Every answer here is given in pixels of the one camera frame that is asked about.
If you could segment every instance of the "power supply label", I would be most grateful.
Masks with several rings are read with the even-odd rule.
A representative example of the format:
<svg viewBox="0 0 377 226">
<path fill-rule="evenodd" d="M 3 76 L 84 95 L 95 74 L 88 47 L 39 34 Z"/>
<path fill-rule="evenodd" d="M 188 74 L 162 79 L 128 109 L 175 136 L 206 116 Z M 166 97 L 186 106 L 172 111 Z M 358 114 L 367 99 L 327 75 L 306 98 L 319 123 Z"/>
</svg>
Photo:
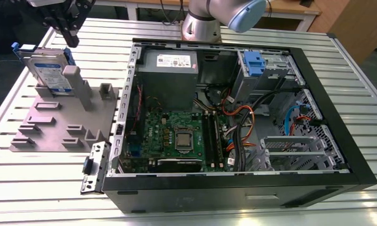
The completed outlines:
<svg viewBox="0 0 377 226">
<path fill-rule="evenodd" d="M 72 91 L 71 84 L 63 76 L 62 65 L 58 64 L 35 64 L 40 79 L 54 92 L 68 93 Z"/>
<path fill-rule="evenodd" d="M 188 55 L 158 55 L 158 67 L 191 67 Z"/>
</svg>

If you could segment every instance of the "green circuit board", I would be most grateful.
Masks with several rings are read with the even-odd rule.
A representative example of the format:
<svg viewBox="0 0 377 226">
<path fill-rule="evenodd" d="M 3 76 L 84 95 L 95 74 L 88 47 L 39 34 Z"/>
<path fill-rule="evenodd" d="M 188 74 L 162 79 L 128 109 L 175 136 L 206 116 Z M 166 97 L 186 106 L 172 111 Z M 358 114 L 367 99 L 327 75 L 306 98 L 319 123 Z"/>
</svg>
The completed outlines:
<svg viewBox="0 0 377 226">
<path fill-rule="evenodd" d="M 207 164 L 202 113 L 163 113 L 151 112 L 146 115 L 144 141 L 142 146 L 131 146 L 134 154 L 134 168 L 136 173 L 147 173 L 148 159 L 198 159 L 203 161 L 203 171 L 226 171 L 226 167 L 211 167 Z M 220 117 L 220 125 L 227 123 L 227 118 Z M 191 150 L 178 150 L 179 134 L 191 134 Z"/>
<path fill-rule="evenodd" d="M 162 122 L 163 116 L 167 117 L 166 124 Z M 142 157 L 179 157 L 204 160 L 202 116 L 200 113 L 148 113 Z M 180 128 L 187 128 L 194 134 L 194 150 L 187 154 L 175 150 L 175 135 Z"/>
</svg>

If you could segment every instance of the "metal bracket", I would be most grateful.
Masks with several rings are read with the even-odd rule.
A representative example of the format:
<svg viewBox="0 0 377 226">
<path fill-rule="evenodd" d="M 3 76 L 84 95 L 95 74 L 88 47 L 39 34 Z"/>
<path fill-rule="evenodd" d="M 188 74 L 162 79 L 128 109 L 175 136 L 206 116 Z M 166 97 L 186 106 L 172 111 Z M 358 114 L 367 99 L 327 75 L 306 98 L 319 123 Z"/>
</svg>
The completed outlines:
<svg viewBox="0 0 377 226">
<path fill-rule="evenodd" d="M 94 144 L 91 155 L 84 162 L 82 194 L 104 194 L 102 186 L 107 174 L 110 152 L 111 144 L 108 142 Z"/>
</svg>

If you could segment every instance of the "aluminum workbench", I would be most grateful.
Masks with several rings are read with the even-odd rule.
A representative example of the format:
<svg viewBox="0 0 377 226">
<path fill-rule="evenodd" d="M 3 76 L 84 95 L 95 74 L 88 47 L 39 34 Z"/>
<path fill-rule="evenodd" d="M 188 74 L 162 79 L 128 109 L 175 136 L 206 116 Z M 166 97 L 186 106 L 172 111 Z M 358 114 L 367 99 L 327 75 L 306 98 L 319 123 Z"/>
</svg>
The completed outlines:
<svg viewBox="0 0 377 226">
<path fill-rule="evenodd" d="M 91 86 L 123 87 L 134 37 L 180 39 L 179 26 L 156 22 L 88 19 L 72 49 Z M 222 29 L 224 42 L 303 48 L 355 141 L 377 177 L 377 90 L 340 42 L 320 33 Z M 48 31 L 40 44 L 60 48 Z M 24 69 L 0 107 L 0 223 L 66 225 L 377 225 L 377 185 L 302 209 L 123 214 L 106 195 L 80 195 L 87 153 L 12 153 L 11 140 L 36 96 L 36 80 Z"/>
</svg>

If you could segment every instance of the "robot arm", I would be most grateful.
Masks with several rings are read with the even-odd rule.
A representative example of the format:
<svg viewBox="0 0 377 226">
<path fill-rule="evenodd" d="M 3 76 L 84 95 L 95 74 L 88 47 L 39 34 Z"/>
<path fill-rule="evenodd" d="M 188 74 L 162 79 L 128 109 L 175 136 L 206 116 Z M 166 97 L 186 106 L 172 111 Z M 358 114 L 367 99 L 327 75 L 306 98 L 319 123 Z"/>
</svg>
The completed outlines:
<svg viewBox="0 0 377 226">
<path fill-rule="evenodd" d="M 266 7 L 266 0 L 191 0 L 183 24 L 184 39 L 220 41 L 220 22 L 238 33 L 248 31 L 260 20 Z"/>
<path fill-rule="evenodd" d="M 95 0 L 11 0 L 43 26 L 63 34 L 70 47 L 78 47 L 80 30 Z"/>
<path fill-rule="evenodd" d="M 96 0 L 11 0 L 12 4 L 43 26 L 63 34 L 70 47 L 78 47 L 78 32 Z M 264 14 L 266 0 L 191 0 L 183 24 L 184 39 L 218 42 L 220 22 L 242 33 L 248 31 Z"/>
</svg>

